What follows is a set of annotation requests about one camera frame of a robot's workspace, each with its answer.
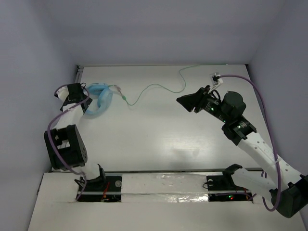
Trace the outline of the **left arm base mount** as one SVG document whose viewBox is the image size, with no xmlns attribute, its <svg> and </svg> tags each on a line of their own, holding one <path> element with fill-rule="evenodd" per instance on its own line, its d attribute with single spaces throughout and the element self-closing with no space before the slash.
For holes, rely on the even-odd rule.
<svg viewBox="0 0 308 231">
<path fill-rule="evenodd" d="M 121 202 L 121 176 L 106 176 L 106 183 L 102 180 L 93 182 L 87 181 L 87 185 L 78 202 Z"/>
</svg>

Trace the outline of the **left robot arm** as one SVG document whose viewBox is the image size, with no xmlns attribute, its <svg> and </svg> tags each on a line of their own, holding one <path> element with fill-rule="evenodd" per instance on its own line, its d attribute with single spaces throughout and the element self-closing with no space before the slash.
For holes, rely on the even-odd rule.
<svg viewBox="0 0 308 231">
<path fill-rule="evenodd" d="M 79 186 L 85 183 L 97 190 L 107 185 L 107 178 L 101 166 L 99 173 L 94 174 L 90 180 L 85 180 L 85 174 L 74 170 L 83 167 L 88 154 L 77 125 L 85 114 L 92 99 L 81 83 L 73 83 L 60 86 L 54 96 L 63 102 L 61 113 L 56 116 L 44 132 L 44 140 L 47 147 L 51 166 L 55 170 L 71 171 L 80 175 L 76 182 Z"/>
</svg>

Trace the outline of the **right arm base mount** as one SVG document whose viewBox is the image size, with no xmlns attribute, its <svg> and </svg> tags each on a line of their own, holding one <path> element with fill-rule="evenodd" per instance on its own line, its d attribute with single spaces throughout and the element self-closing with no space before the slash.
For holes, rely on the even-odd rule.
<svg viewBox="0 0 308 231">
<path fill-rule="evenodd" d="M 207 176 L 202 187 L 208 191 L 209 202 L 253 202 L 256 196 L 246 188 L 228 183 L 227 178 L 223 175 Z"/>
</svg>

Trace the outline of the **light blue headphones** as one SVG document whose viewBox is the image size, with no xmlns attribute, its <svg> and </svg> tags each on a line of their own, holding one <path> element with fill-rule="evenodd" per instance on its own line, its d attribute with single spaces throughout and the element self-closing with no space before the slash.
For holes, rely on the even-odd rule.
<svg viewBox="0 0 308 231">
<path fill-rule="evenodd" d="M 92 83 L 87 86 L 86 89 L 90 95 L 97 98 L 97 109 L 92 110 L 88 107 L 85 111 L 85 115 L 93 117 L 102 115 L 112 102 L 113 92 L 110 90 L 110 86 L 105 83 Z"/>
</svg>

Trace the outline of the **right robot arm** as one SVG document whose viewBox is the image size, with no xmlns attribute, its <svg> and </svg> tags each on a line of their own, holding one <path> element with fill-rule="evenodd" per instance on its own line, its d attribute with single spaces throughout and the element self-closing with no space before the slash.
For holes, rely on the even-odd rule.
<svg viewBox="0 0 308 231">
<path fill-rule="evenodd" d="M 223 134 L 247 153 L 267 174 L 257 177 L 238 164 L 223 170 L 222 183 L 227 189 L 246 188 L 270 201 L 274 210 L 291 218 L 308 204 L 308 177 L 291 167 L 263 140 L 257 129 L 243 116 L 246 104 L 242 96 L 227 92 L 217 98 L 210 86 L 176 101 L 188 112 L 208 112 L 223 122 Z"/>
</svg>

